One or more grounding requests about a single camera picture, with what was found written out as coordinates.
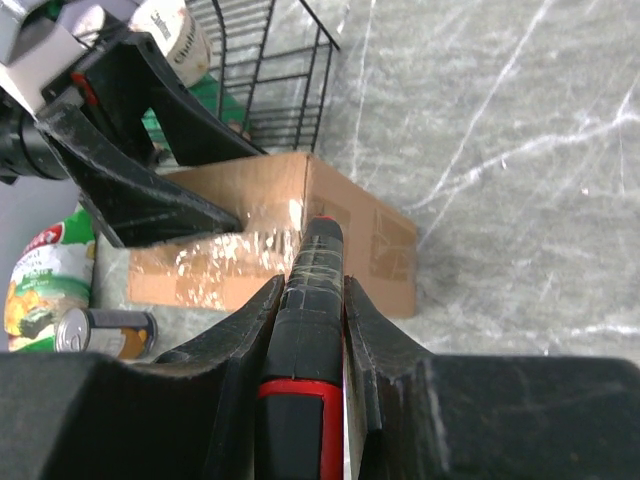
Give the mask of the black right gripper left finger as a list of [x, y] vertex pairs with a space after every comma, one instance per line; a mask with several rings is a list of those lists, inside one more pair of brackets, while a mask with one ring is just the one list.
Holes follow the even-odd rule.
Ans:
[[5, 479], [249, 479], [254, 404], [284, 279], [151, 363], [1, 358]]

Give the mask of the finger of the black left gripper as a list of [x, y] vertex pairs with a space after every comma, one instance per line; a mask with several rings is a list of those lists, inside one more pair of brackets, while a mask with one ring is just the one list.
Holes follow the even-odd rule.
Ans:
[[116, 248], [148, 248], [242, 230], [239, 219], [122, 153], [78, 107], [47, 107], [36, 127]]
[[123, 153], [145, 161], [153, 142], [142, 118], [152, 111], [178, 164], [201, 166], [265, 151], [224, 124], [179, 80], [149, 33], [124, 31], [82, 59], [84, 112]]

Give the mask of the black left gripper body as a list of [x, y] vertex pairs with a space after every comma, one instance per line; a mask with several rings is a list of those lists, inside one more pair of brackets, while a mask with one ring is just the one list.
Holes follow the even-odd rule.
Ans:
[[110, 44], [86, 51], [78, 46], [44, 44], [1, 68], [1, 87], [11, 104], [1, 114], [2, 126], [11, 119], [32, 118], [42, 137], [51, 141], [54, 162], [40, 162], [10, 133], [1, 136], [1, 180], [11, 184], [20, 176], [61, 179], [79, 185], [103, 180], [119, 185], [157, 185], [159, 176], [124, 151], [126, 133], [119, 121], [139, 121], [151, 100], [130, 102], [126, 89], [133, 81], [114, 81], [115, 92], [92, 85], [94, 71], [103, 75], [127, 63], [151, 77], [160, 71], [155, 44]]

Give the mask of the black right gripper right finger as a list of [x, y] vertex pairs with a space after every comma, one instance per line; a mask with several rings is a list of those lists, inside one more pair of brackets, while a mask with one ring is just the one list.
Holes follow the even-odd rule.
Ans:
[[579, 356], [445, 355], [345, 281], [355, 479], [635, 479], [639, 370]]

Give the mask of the red black utility knife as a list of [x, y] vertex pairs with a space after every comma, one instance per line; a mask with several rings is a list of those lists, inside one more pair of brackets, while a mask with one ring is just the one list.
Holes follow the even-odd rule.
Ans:
[[258, 390], [257, 479], [343, 476], [343, 252], [339, 224], [312, 218], [280, 299]]

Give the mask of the brown cardboard express box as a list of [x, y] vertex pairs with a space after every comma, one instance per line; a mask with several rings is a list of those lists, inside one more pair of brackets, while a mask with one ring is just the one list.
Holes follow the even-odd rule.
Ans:
[[130, 254], [130, 301], [232, 312], [286, 274], [307, 222], [336, 220], [344, 271], [390, 318], [416, 312], [416, 225], [308, 153], [251, 157], [183, 170], [168, 180], [234, 214], [240, 233]]

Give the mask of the Chobani yogurt cup in rack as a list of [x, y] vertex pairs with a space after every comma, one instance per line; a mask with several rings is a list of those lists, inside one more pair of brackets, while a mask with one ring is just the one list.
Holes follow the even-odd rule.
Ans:
[[133, 31], [152, 35], [162, 55], [186, 87], [192, 87], [208, 73], [209, 39], [181, 0], [149, 0], [131, 16]]

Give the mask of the green lid canister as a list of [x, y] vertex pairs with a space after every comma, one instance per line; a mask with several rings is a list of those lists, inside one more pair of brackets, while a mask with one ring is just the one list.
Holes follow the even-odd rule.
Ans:
[[[249, 131], [251, 126], [249, 122], [245, 122], [247, 116], [246, 108], [233, 96], [225, 93], [222, 96], [221, 110], [218, 110], [220, 84], [212, 76], [206, 75], [198, 83], [189, 87], [188, 90], [214, 116], [219, 118], [232, 130], [250, 139]], [[142, 122], [151, 141], [157, 147], [170, 151], [169, 143], [153, 110], [149, 109], [146, 111]]]

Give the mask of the green chips bag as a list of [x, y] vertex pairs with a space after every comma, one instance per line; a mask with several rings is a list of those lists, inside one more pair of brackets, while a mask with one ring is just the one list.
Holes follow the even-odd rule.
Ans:
[[62, 315], [89, 305], [96, 236], [76, 211], [37, 234], [15, 265], [4, 308], [8, 350], [52, 352]]

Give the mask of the silver tin can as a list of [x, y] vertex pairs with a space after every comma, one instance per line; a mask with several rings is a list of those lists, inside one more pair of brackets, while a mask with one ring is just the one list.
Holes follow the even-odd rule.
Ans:
[[54, 349], [136, 360], [149, 354], [157, 333], [156, 319], [146, 311], [73, 308], [56, 327]]

